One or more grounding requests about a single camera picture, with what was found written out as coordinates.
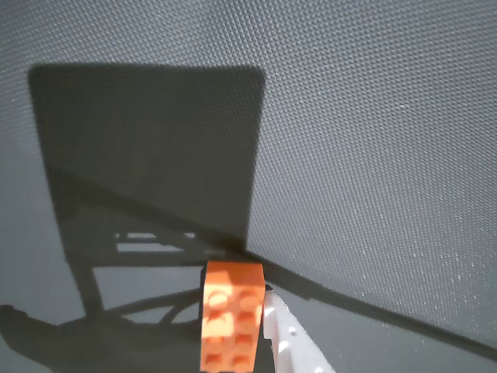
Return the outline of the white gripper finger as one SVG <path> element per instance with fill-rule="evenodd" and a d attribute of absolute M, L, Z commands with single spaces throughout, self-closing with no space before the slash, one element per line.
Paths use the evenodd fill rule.
<path fill-rule="evenodd" d="M 276 373 L 335 373 L 304 327 L 274 291 L 265 294 L 263 336 L 271 340 Z"/>

